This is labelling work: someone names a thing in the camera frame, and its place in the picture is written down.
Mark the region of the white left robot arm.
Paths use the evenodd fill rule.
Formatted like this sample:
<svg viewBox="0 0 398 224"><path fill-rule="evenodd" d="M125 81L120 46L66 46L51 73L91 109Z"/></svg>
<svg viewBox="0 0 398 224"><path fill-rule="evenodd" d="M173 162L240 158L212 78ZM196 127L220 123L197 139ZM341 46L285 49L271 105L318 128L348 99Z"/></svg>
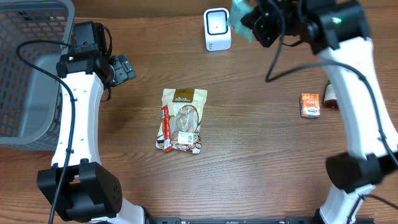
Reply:
<svg viewBox="0 0 398 224"><path fill-rule="evenodd" d="M102 165L98 152L98 111L106 85L136 76L127 56L62 55L57 73L62 87L62 117L50 169L37 185L66 222L145 224L143 207L123 197L117 177Z"/></svg>

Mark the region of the green-lidded sauce jar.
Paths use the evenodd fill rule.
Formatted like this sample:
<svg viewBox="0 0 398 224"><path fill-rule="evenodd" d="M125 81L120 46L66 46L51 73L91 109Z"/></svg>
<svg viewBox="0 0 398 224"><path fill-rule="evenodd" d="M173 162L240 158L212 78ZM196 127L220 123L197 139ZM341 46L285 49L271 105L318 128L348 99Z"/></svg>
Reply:
<svg viewBox="0 0 398 224"><path fill-rule="evenodd" d="M330 80L327 81L325 86L325 92L323 95L323 105L326 108L338 109L337 97Z"/></svg>

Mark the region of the red snack stick wrapper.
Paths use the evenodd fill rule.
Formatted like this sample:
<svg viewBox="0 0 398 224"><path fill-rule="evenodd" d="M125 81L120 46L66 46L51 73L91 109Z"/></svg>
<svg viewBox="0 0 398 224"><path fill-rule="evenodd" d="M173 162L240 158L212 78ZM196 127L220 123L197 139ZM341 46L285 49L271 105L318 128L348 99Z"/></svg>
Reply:
<svg viewBox="0 0 398 224"><path fill-rule="evenodd" d="M164 134L164 151L169 152L172 150L171 133L170 133L170 116L168 106L161 108L162 115L162 128Z"/></svg>

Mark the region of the small orange snack box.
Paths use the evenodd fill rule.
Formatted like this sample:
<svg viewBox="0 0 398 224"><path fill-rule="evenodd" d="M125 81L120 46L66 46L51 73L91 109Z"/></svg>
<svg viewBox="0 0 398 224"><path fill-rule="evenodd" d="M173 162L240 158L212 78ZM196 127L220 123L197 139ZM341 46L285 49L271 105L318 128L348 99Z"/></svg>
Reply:
<svg viewBox="0 0 398 224"><path fill-rule="evenodd" d="M317 118L320 116L319 95L317 93L301 94L300 115L303 118Z"/></svg>

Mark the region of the teal snack packet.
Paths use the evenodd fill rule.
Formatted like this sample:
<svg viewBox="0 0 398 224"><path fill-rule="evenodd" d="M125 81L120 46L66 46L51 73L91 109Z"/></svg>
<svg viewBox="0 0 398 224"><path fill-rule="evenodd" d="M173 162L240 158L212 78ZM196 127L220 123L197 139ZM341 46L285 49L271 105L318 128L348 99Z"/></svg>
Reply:
<svg viewBox="0 0 398 224"><path fill-rule="evenodd" d="M241 19L253 11L253 7L248 4L249 1L245 0L232 0L231 10L229 12L229 18L227 20L227 25L230 26L235 33L244 37L249 42L253 41L254 35L252 30L243 25Z"/></svg>

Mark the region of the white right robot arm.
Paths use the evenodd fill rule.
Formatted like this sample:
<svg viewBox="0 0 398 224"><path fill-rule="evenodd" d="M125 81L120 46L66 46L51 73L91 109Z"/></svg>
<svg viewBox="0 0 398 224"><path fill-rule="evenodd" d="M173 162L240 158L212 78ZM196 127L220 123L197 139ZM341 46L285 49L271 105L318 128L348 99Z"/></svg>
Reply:
<svg viewBox="0 0 398 224"><path fill-rule="evenodd" d="M397 170L397 131L373 60L371 29L357 1L233 1L231 27L264 47L297 36L319 58L333 85L347 151L326 160L332 186L313 223L355 223L364 199Z"/></svg>

